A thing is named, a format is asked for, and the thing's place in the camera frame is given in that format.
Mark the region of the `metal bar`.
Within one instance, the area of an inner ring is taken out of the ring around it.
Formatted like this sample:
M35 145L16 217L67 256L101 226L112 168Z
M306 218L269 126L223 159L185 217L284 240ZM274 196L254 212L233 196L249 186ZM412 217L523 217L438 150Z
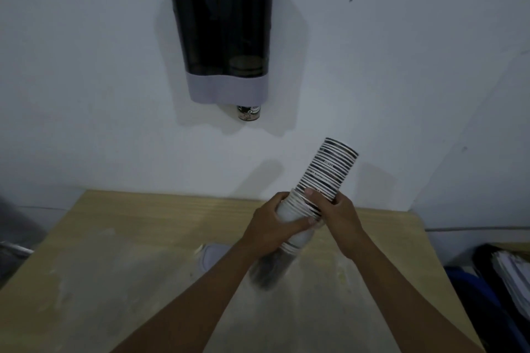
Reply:
M9 251L11 254L27 258L34 253L34 250L7 241L0 241L0 248Z

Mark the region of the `dark grey furniture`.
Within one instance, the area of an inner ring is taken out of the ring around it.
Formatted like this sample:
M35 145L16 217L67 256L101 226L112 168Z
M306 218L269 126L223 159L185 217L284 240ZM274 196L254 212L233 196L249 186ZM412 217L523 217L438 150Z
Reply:
M0 196L0 241L35 251L46 235L47 232L39 224ZM28 259L0 248L0 290Z

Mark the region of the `blue bag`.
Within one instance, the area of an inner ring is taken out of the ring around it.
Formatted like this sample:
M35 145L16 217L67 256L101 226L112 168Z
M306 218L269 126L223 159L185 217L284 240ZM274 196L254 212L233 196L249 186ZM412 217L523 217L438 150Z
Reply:
M460 267L444 269L487 353L530 353L530 343L486 281Z

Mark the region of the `stack of white papers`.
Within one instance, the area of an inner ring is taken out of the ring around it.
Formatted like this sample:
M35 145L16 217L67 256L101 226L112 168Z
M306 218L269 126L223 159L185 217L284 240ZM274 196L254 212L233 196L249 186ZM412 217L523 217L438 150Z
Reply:
M521 255L499 250L492 256L492 266L519 314L530 322L530 261Z

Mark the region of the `person's right forearm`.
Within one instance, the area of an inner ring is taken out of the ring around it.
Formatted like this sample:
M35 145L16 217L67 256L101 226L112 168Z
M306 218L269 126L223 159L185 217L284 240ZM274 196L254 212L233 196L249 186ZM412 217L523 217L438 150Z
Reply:
M429 303L366 233L333 235L354 262L401 353L483 353Z

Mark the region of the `printed paper cup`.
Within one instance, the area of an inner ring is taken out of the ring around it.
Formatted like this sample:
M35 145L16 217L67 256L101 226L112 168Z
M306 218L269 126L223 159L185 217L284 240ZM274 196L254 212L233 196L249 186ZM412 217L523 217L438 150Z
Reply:
M244 122L253 122L260 118L261 106L243 107L236 106L237 117Z

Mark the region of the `black bag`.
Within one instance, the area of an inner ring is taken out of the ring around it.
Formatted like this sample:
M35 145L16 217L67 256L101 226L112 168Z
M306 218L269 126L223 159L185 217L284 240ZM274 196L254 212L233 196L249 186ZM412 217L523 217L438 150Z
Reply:
M478 246L472 255L473 267L494 291L500 301L501 307L514 321L528 344L530 344L530 321L519 313L505 284L493 267L493 255L500 250L491 244Z

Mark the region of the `person's left forearm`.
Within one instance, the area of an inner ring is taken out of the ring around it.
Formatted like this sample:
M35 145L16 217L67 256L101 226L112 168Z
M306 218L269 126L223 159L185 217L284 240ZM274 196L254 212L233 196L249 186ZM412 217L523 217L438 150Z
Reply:
M110 353L202 353L250 267L275 248L265 239L242 237Z

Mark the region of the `person's right hand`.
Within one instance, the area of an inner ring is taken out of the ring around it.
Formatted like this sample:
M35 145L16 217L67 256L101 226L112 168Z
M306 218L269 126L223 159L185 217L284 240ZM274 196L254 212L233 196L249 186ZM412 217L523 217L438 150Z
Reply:
M329 212L321 216L343 255L351 260L362 252L369 237L361 225L352 201L338 192L334 200L329 201Z

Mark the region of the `person's left hand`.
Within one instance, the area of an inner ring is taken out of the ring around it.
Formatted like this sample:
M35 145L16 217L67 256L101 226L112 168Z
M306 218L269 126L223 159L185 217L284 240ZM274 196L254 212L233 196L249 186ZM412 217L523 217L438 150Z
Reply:
M288 197L287 191L276 193L270 200L255 210L241 240L248 253L255 259L261 258L278 249L286 238L286 223L276 215L276 208Z

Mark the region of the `black and grey cup dispenser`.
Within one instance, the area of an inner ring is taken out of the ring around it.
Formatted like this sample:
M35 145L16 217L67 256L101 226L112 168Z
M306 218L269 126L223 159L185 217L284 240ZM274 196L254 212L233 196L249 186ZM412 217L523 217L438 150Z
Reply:
M268 98L273 0L172 0L190 98L261 106Z

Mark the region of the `stack of striped paper cups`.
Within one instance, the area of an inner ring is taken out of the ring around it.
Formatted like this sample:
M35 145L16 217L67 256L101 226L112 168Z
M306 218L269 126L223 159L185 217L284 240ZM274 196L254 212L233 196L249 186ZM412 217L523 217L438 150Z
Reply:
M358 156L347 144L325 138L295 188L275 210L283 223L311 217L316 221L315 227L292 236L274 252L256 261L250 269L250 280L258 289L272 289L314 236L315 229L323 225L321 210L307 199L305 190L316 190L333 201Z

